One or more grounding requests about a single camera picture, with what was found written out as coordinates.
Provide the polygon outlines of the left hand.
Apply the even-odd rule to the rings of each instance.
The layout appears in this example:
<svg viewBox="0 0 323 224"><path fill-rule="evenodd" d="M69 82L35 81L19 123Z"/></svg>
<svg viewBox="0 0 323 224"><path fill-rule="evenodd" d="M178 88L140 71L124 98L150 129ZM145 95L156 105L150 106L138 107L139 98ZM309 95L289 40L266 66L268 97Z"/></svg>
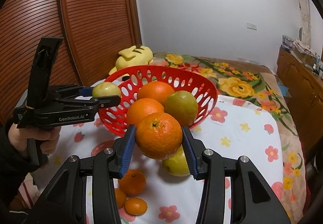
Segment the left hand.
<svg viewBox="0 0 323 224"><path fill-rule="evenodd" d="M60 131L61 127L54 127L53 129L17 128L17 125L13 124L9 129L8 139L11 145L23 156L27 155L27 141L29 139L43 141L41 151L43 154L50 155L56 150Z"/></svg>

